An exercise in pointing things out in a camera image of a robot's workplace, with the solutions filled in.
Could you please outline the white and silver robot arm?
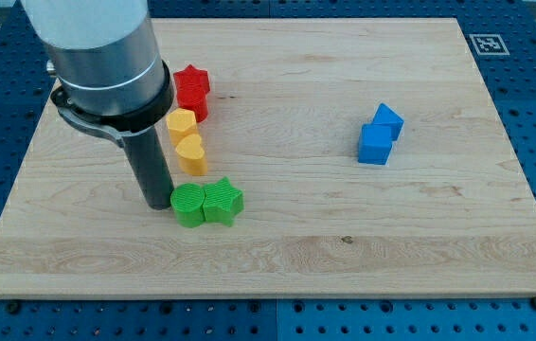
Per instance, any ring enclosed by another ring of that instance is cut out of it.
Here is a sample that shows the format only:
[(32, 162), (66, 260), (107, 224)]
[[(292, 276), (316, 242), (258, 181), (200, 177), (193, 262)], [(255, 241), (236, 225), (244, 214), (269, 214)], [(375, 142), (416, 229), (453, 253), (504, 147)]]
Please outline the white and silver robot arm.
[(124, 148), (156, 140), (172, 86), (146, 0), (23, 0), (60, 88), (51, 98), (72, 128)]

